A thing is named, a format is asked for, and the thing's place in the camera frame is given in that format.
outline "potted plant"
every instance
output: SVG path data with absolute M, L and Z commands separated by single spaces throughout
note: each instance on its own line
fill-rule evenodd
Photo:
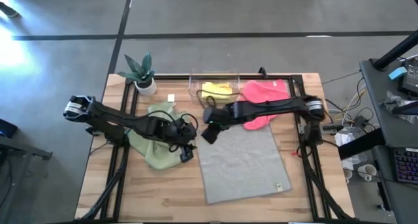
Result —
M 135 87 L 140 94 L 150 96 L 157 91 L 157 85 L 154 81 L 154 70 L 151 69 L 152 59 L 151 54 L 148 52 L 142 59 L 142 66 L 139 65 L 134 59 L 125 54 L 126 62 L 131 69 L 132 73 L 119 72 L 118 75 L 130 79 L 134 82 Z

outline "keyboard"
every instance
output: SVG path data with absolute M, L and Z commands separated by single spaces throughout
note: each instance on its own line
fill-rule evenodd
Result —
M 394 149 L 393 155 L 397 180 L 418 184 L 418 152 Z

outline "wooden table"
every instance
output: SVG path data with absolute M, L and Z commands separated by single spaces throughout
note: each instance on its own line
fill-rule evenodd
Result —
M 301 75 L 306 94 L 324 99 L 319 75 L 317 73 Z M 125 78 L 111 74 L 106 84 L 103 104 L 120 109 L 124 83 Z M 173 93 L 176 111 L 185 110 L 193 114 L 199 120 L 199 129 L 204 129 L 202 108 L 192 103 L 188 87 L 188 80 L 157 80 L 157 93 L 151 97 L 140 95 L 136 114 L 138 116 L 145 114 L 150 104 L 166 101 L 167 95 Z M 131 99 L 132 97 L 128 98 L 127 112 L 130 111 Z M 298 147 L 294 116 L 282 114 L 272 120 L 270 126 L 289 175 L 292 190 L 266 197 L 207 205 L 197 150 L 194 151 L 195 158 L 191 161 L 168 170 L 156 171 L 144 162 L 141 154 L 131 148 L 119 221 L 311 221 L 302 160 L 293 154 Z M 91 149 L 100 146 L 104 141 L 102 137 L 95 138 Z M 105 146 L 89 157 L 75 217 L 83 216 L 102 193 L 106 184 L 111 151 L 111 146 Z M 343 210 L 353 217 L 354 212 L 337 148 L 322 144 L 318 146 L 318 151 L 327 189 Z M 115 194 L 116 189 L 110 198 L 108 216 L 113 212 Z M 315 194 L 318 209 L 322 210 L 319 193 L 316 191 Z

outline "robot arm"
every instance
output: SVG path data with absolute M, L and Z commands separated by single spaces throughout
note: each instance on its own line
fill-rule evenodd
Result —
M 291 112 L 297 112 L 305 119 L 309 132 L 306 135 L 306 142 L 309 144 L 322 143 L 319 123 L 325 119 L 325 112 L 321 99 L 314 96 L 293 97 L 264 103 L 237 101 L 226 104 L 223 108 L 209 106 L 203 112 L 203 120 L 208 124 L 208 128 L 202 133 L 202 136 L 213 144 L 217 135 L 230 126 L 252 121 L 259 116 Z
M 64 117 L 69 121 L 88 123 L 114 142 L 125 140 L 127 127 L 144 138 L 178 146 L 182 149 L 182 162 L 193 158 L 194 146 L 190 145 L 189 141 L 196 137 L 196 130 L 182 118 L 169 121 L 149 114 L 140 117 L 130 116 L 97 102 L 95 97 L 88 96 L 72 96 L 65 108 Z

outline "concrete floor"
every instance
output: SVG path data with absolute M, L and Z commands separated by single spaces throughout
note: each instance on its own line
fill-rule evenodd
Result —
M 15 41 L 10 36 L 116 35 L 126 0 L 0 1 L 22 14 L 14 20 L 0 14 L 4 90 L 0 118 L 20 128 L 18 140 L 54 152 L 50 161 L 33 161 L 10 222 L 69 221 L 91 137 L 85 125 L 65 121 L 62 112 L 71 95 L 101 98 L 115 40 Z M 127 69 L 123 54 L 138 59 L 150 50 L 160 73 L 255 72 L 264 66 L 269 72 L 318 72 L 325 82 L 357 71 L 359 61 L 379 57 L 405 38 L 367 37 L 361 32 L 417 29 L 416 6 L 414 0 L 132 0 L 125 34 L 359 33 L 328 38 L 123 40 L 116 72 Z M 417 52 L 414 48 L 408 54 Z M 325 95 L 343 106 L 360 78 L 356 74 L 325 84 Z M 371 107 L 368 97 L 363 97 L 362 106 Z M 350 183 L 349 190 L 357 217 L 394 222 L 393 216 L 375 208 L 381 202 L 375 184 Z

